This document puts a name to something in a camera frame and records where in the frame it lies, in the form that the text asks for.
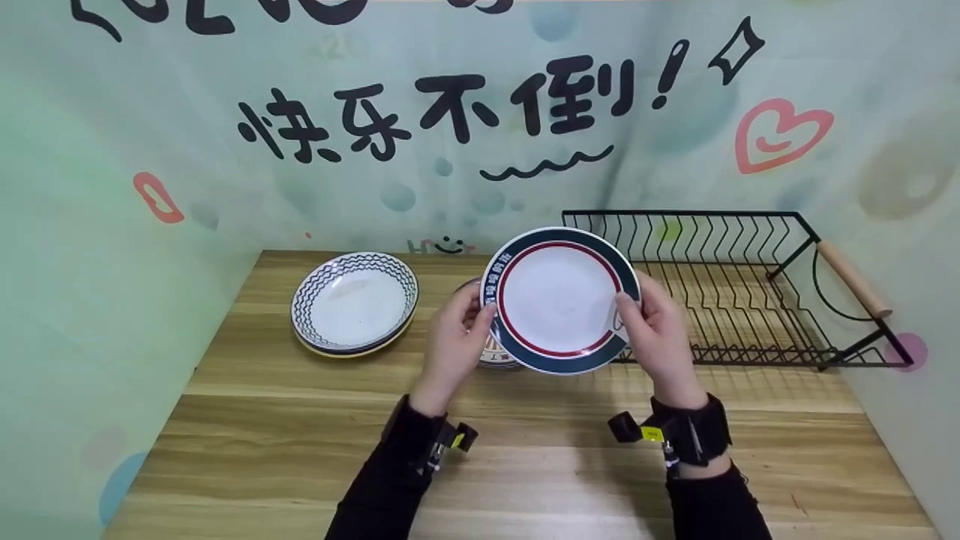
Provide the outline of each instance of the red ring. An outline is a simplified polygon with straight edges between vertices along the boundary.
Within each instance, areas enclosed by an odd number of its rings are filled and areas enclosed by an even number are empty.
[[[500,320],[503,321],[504,326],[507,327],[507,331],[517,341],[519,341],[521,345],[540,355],[557,356],[561,358],[572,358],[577,356],[589,355],[590,353],[593,353],[594,351],[599,349],[601,345],[606,343],[613,336],[613,332],[607,331],[606,333],[603,334],[603,336],[600,337],[600,339],[598,339],[595,343],[587,346],[585,349],[580,349],[577,351],[551,351],[549,349],[543,349],[543,347],[538,347],[537,345],[534,345],[533,343],[524,339],[523,336],[520,335],[520,333],[516,331],[514,326],[510,323],[510,318],[507,317],[507,309],[504,307],[504,303],[503,303],[504,285],[507,282],[507,276],[510,274],[511,270],[513,270],[514,267],[516,267],[516,264],[520,262],[522,258],[525,258],[526,256],[534,253],[535,251],[541,250],[543,248],[551,248],[551,247],[558,247],[558,246],[575,249],[575,250],[584,252],[587,255],[595,258],[597,262],[599,262],[600,265],[603,266],[604,270],[607,271],[607,274],[610,275],[610,279],[613,282],[613,288],[616,290],[616,292],[620,292],[621,290],[620,281],[616,278],[616,274],[613,272],[613,269],[610,266],[610,264],[604,258],[600,257],[598,253],[594,252],[593,250],[591,250],[586,246],[583,246],[574,242],[568,242],[568,241],[562,241],[562,240],[542,242],[540,244],[534,244],[533,246],[530,246],[529,248],[521,251],[519,254],[516,255],[516,257],[512,258],[510,262],[507,263],[507,267],[504,268],[503,274],[500,276],[500,281],[497,282],[497,290],[496,290],[496,303],[498,305],[498,309],[500,312],[499,313]]]

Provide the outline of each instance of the decorated backdrop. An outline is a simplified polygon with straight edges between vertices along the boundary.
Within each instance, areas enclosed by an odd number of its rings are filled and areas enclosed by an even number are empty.
[[[648,208],[799,210],[857,261],[919,361],[849,381],[936,525],[960,531],[944,446],[960,442],[960,4],[0,13],[16,537],[108,523],[259,250],[485,254],[563,209]]]

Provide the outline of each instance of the plate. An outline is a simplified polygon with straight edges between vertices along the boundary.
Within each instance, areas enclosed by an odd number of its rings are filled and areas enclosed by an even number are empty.
[[[613,296],[639,300],[630,262],[603,238],[567,227],[521,234],[491,258],[482,305],[497,302],[491,334],[527,367],[577,375],[616,358],[628,340]]]
[[[341,255],[297,287],[290,316],[297,338],[324,356],[355,357],[381,349],[409,326],[417,277],[391,255]]]
[[[477,282],[480,282],[479,277],[468,280],[457,287],[457,290]],[[500,344],[493,339],[492,335],[489,335],[487,336],[487,344],[484,345],[483,352],[480,353],[480,365],[493,369],[510,369],[520,367],[521,364],[510,356],[510,353],[504,351],[503,347],[500,347]]]

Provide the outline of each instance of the left hand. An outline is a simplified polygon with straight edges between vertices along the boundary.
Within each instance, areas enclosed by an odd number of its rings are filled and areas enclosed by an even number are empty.
[[[495,304],[480,309],[480,283],[461,287],[434,313],[410,407],[429,417],[446,413],[457,388],[480,363],[495,314]]]

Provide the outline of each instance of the yellow tag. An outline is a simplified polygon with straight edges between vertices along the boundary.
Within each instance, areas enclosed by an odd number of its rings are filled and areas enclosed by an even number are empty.
[[[643,437],[643,440],[654,441],[654,442],[663,442],[663,431],[660,428],[650,428],[648,426],[640,426],[640,435]]]

